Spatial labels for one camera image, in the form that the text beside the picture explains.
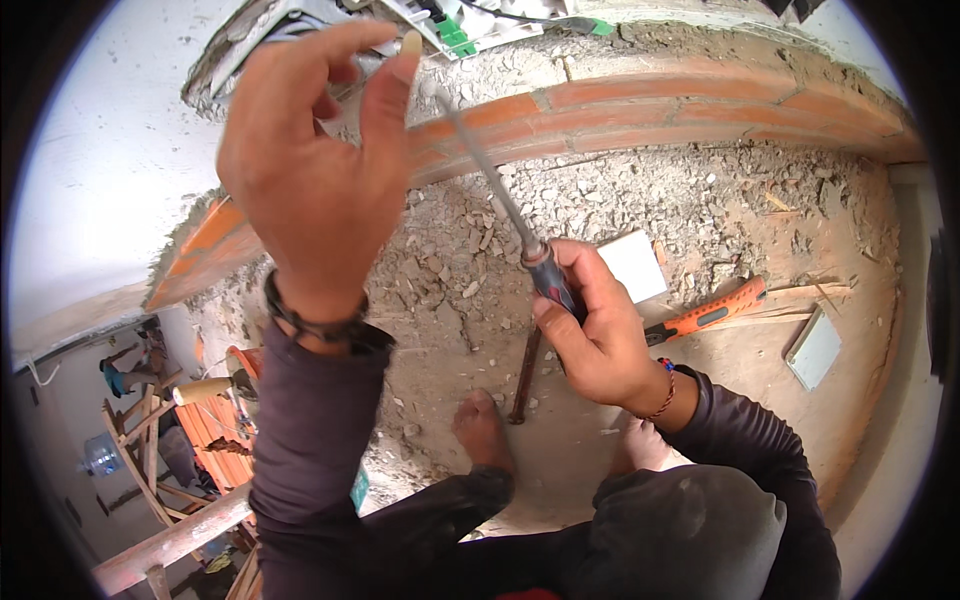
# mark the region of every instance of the person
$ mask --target person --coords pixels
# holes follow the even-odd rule
[[[535,297],[536,322],[582,397],[636,419],[593,520],[460,542],[514,491],[516,467],[483,391],[453,422],[469,474],[356,514],[349,492],[393,343],[362,324],[363,286],[404,205],[419,37],[405,36],[367,81],[362,145],[317,122],[339,113],[326,84],[354,81],[351,57],[395,36],[392,24],[351,21],[257,50],[217,156],[276,265],[250,494],[264,597],[837,597],[840,565],[800,438],[706,374],[652,360],[624,287],[593,246],[570,240],[552,244],[588,318],[580,327]],[[697,464],[657,472],[635,460],[630,448],[651,427]]]
[[[113,363],[134,349],[136,349],[136,344],[132,344],[100,361],[100,372],[104,374],[107,386],[110,388],[110,391],[113,392],[114,397],[129,394],[132,392],[132,387],[137,383],[151,383],[154,386],[160,383],[156,375],[151,372],[138,371],[136,369],[131,372],[122,372],[113,366]]]

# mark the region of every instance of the screwdriver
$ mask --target screwdriver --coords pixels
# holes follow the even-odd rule
[[[464,145],[467,146],[467,150],[473,156],[473,159],[476,160],[477,164],[480,165],[480,169],[484,172],[484,175],[487,176],[487,179],[490,180],[490,185],[493,186],[493,192],[496,194],[496,197],[500,199],[516,231],[520,234],[520,243],[522,244],[520,264],[530,272],[530,277],[533,278],[537,291],[565,308],[567,312],[577,318],[577,322],[580,325],[583,325],[584,321],[587,320],[587,305],[584,304],[584,299],[580,295],[580,292],[574,290],[567,284],[564,272],[561,271],[560,266],[554,258],[553,248],[546,242],[540,240],[538,236],[527,227],[526,221],[520,216],[519,210],[516,209],[514,199],[511,198],[510,193],[507,192],[507,189],[503,186],[499,174],[497,174],[496,169],[493,168],[490,157],[487,156],[487,153],[477,144],[473,134],[467,129],[467,125],[463,119],[460,118],[460,112],[450,104],[450,99],[445,92],[437,86],[433,86],[433,89],[428,90],[427,93],[433,95],[434,98],[437,99],[437,102],[440,103],[440,106],[444,109],[444,112],[446,112],[447,118],[453,122],[453,126],[460,135],[460,139],[463,140]]]

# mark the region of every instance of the gray electrical box cover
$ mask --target gray electrical box cover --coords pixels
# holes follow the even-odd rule
[[[806,323],[797,343],[786,354],[790,368],[808,392],[820,385],[840,353],[840,335],[820,306]]]

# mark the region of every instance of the brick wall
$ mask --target brick wall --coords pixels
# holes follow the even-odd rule
[[[635,146],[742,140],[811,144],[886,163],[925,160],[902,110],[842,84],[701,57],[637,60],[636,70],[581,79],[470,108],[464,120],[494,164]],[[419,187],[475,171],[443,119],[410,130]],[[183,301],[263,253],[232,203],[215,203],[181,246],[146,309]]]

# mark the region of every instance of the hand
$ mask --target hand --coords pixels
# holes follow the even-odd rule
[[[627,289],[591,244],[553,240],[551,245],[588,311],[581,329],[556,302],[534,298],[537,325],[563,358],[570,385],[598,404],[620,406],[641,418],[653,415],[669,394],[670,376],[650,358],[643,318]]]
[[[277,267],[284,302],[307,321],[349,317],[403,208],[410,169],[404,116],[422,42],[413,32],[367,81],[359,148],[314,118],[340,109],[326,84],[352,82],[353,55],[396,27],[351,21],[269,44],[248,60],[217,156],[217,174]]]

